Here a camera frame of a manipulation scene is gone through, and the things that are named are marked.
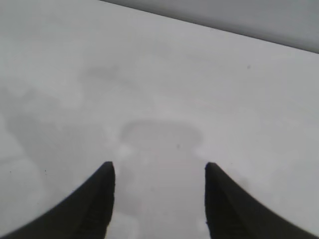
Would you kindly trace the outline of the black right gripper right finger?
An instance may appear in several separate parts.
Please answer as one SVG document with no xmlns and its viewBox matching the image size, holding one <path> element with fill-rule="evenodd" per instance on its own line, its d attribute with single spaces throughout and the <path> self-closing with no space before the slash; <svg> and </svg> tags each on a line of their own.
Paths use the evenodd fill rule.
<svg viewBox="0 0 319 239">
<path fill-rule="evenodd" d="M 216 163 L 205 166 L 205 214 L 212 239 L 314 239 L 265 207 Z"/>
</svg>

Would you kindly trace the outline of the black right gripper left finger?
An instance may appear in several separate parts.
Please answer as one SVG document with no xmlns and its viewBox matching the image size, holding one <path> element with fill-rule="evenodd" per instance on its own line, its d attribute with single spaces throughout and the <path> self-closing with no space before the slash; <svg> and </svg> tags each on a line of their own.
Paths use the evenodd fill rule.
<svg viewBox="0 0 319 239">
<path fill-rule="evenodd" d="M 103 239 L 113 214 L 115 170 L 104 162 L 79 188 L 5 239 Z"/>
</svg>

